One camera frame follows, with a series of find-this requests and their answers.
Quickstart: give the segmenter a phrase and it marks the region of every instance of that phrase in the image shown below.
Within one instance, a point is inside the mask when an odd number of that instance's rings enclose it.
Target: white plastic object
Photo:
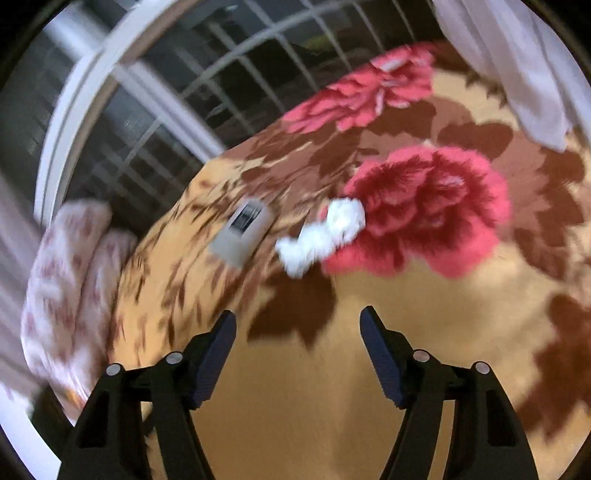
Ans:
[[[274,221],[267,205],[245,199],[209,244],[209,251],[232,267],[242,268]]]

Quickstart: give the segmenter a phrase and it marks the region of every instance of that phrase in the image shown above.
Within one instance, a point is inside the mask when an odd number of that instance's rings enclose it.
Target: bed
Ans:
[[[556,480],[591,430],[591,157],[576,135],[557,153],[529,140],[502,89],[438,45],[433,94],[386,107],[364,128],[290,134],[278,121],[207,163],[123,271],[109,360],[154,364],[211,328],[238,336],[213,398],[193,420],[217,478],[379,478],[402,413],[382,394],[359,335],[373,305],[389,329],[442,362],[490,363],[528,433],[540,478]],[[493,254],[449,280],[423,262],[403,273],[288,278],[276,255],[364,159],[429,142],[477,150],[504,176],[512,219]],[[278,220],[242,271],[207,251],[244,196]],[[446,406],[440,438],[450,436]],[[165,474],[148,440],[155,479]],[[447,451],[437,447],[431,478]]]

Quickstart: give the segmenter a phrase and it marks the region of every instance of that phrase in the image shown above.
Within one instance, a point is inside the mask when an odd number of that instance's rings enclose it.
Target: fabric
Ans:
[[[581,125],[591,139],[591,86],[556,33],[520,0],[434,0],[445,36],[480,74],[503,85],[523,130],[564,151]]]
[[[457,147],[418,145],[365,160],[342,194],[362,202],[366,226],[323,262],[331,274],[392,275],[418,257],[461,277],[490,255],[495,227],[511,215],[505,180],[487,158]]]
[[[109,356],[125,368],[153,365],[223,309],[236,313],[213,397],[193,413],[217,478],[379,478],[402,412],[384,397],[359,334],[367,305],[444,363],[490,363],[542,480],[557,480],[589,434],[591,155],[571,137],[564,153],[536,144],[449,45],[434,54],[433,94],[408,108],[386,105],[344,131],[332,120],[291,134],[292,122],[276,122],[208,162],[124,269]],[[367,158],[425,141],[477,151],[505,179],[512,216],[496,225],[489,258],[455,279],[421,258],[394,277],[329,277],[318,265],[287,277],[279,237],[318,218]],[[236,271],[207,245],[247,195],[271,203],[278,220]],[[446,405],[433,478],[452,412]],[[148,445],[153,478],[164,479],[154,434]]]
[[[431,94],[429,43],[395,48],[302,102],[283,120],[288,132],[310,133],[336,120],[339,131],[367,127],[386,105],[407,108]]]
[[[82,286],[74,330],[72,357],[57,381],[76,394],[78,403],[88,400],[106,366],[106,351],[117,286],[125,262],[137,238],[130,232],[108,231],[99,241]]]
[[[0,174],[0,383],[9,398],[30,398],[41,387],[20,342],[21,312],[41,231]]]
[[[43,235],[21,326],[27,364],[40,377],[52,378],[72,356],[82,284],[110,221],[105,202],[76,200],[61,207]]]

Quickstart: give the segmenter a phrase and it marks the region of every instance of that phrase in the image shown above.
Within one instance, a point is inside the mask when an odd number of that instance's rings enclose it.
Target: pillow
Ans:
[[[111,209],[98,200],[65,203],[47,228],[31,269],[21,341],[31,371],[51,378],[72,355],[82,284]]]
[[[138,240],[130,232],[110,230],[100,240],[90,266],[78,308],[73,351],[61,378],[70,395],[83,404],[88,400],[101,370],[106,366],[107,341],[121,271]]]

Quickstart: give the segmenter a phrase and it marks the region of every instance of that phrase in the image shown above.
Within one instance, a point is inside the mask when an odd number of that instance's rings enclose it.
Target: blue gripper pad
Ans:
[[[406,408],[403,381],[412,347],[401,333],[386,330],[373,307],[361,311],[359,328],[386,398]]]
[[[202,356],[197,368],[195,390],[193,391],[194,407],[212,397],[217,379],[230,354],[236,339],[236,317],[228,310],[224,311],[217,320],[212,331],[209,346]]]

